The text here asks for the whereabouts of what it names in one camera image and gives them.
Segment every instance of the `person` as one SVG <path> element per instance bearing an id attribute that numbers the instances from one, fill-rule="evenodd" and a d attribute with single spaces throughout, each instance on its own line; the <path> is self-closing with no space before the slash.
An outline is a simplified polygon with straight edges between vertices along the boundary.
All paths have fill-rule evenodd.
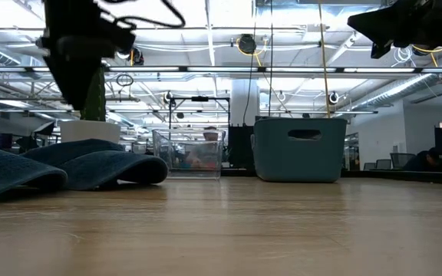
<path id="1" fill-rule="evenodd" d="M 410 159 L 403 168 L 409 172 L 442 173 L 442 159 L 436 148 L 422 151 Z"/>
<path id="2" fill-rule="evenodd" d="M 208 126 L 204 130 L 217 130 L 217 128 Z M 204 139 L 208 142 L 216 142 L 219 138 L 217 132 L 204 132 L 203 135 Z M 213 168 L 216 166 L 217 154 L 216 143 L 197 145 L 188 154 L 186 162 L 193 168 Z"/>

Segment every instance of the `clear plastic container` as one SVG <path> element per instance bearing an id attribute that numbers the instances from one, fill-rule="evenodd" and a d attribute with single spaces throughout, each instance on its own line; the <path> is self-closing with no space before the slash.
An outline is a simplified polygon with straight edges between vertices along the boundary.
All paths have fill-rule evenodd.
<path id="1" fill-rule="evenodd" d="M 218 179 L 222 130 L 153 130 L 154 155 L 168 164 L 169 178 Z"/>

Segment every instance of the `table surface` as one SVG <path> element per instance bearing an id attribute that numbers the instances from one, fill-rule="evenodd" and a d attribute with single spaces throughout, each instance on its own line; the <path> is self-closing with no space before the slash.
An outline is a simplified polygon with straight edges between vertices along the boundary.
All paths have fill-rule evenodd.
<path id="1" fill-rule="evenodd" d="M 0 202 L 0 275 L 442 275 L 442 185 L 254 178 Z"/>

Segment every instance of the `white column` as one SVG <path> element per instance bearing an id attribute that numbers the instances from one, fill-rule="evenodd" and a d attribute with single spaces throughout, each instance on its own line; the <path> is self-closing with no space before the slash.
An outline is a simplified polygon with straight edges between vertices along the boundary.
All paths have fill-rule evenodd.
<path id="1" fill-rule="evenodd" d="M 248 101 L 245 124 L 253 126 L 255 124 L 255 116 L 260 115 L 260 89 L 257 85 L 257 80 L 233 80 L 232 84 L 231 121 L 229 123 L 234 127 L 243 126 L 243 115 Z"/>

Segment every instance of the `white pot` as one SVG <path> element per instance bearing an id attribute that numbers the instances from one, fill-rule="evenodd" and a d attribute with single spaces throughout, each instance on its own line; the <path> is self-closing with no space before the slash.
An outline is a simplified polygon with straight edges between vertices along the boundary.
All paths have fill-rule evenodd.
<path id="1" fill-rule="evenodd" d="M 74 120 L 61 122 L 61 142 L 100 139 L 119 143 L 120 126 L 114 123 Z"/>

